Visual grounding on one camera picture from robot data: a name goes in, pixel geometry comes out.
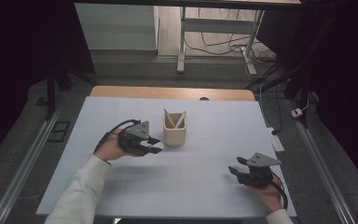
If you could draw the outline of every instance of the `beige pen holder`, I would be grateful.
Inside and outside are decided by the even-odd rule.
[[[170,114],[173,123],[177,123],[179,118],[182,116],[182,113],[171,113]],[[179,125],[179,128],[174,129],[170,124],[168,118],[164,115],[162,118],[162,126],[164,129],[164,143],[170,147],[181,146],[186,140],[186,128],[187,121],[186,118],[183,119],[182,123]]]

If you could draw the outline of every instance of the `marker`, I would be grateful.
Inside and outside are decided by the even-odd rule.
[[[171,126],[175,126],[175,123],[173,123],[173,120],[171,118],[171,115],[168,113],[168,111],[166,109],[164,109],[164,112],[165,112],[165,117],[167,117],[168,119],[168,122],[171,124]]]
[[[184,111],[184,112],[182,113],[182,116],[179,118],[178,122],[176,123],[174,129],[179,128],[179,126],[180,126],[180,124],[182,123],[182,121],[183,121],[183,119],[185,118],[185,116],[186,116],[186,112]]]

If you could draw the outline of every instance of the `white long-sleeved shirt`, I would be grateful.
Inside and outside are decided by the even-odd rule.
[[[109,168],[109,163],[92,155],[83,168],[75,171],[45,223],[93,223],[95,207],[103,192]],[[293,224],[284,209],[269,214],[267,222]]]

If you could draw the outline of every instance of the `white plug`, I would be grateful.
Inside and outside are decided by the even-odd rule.
[[[302,115],[302,111],[300,110],[300,108],[297,108],[295,110],[292,110],[292,116],[295,118],[298,118]]]

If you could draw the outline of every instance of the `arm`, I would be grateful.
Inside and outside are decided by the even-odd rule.
[[[125,155],[130,154],[121,150],[117,134],[112,133],[86,165],[75,171],[45,223],[92,223],[104,178],[111,166],[108,161]]]
[[[275,175],[272,181],[274,181],[278,186],[282,185],[281,181]],[[267,185],[263,188],[250,188],[270,212],[267,216],[268,224],[293,224],[292,220],[287,215],[287,211],[282,208],[281,194],[279,191],[271,185]]]

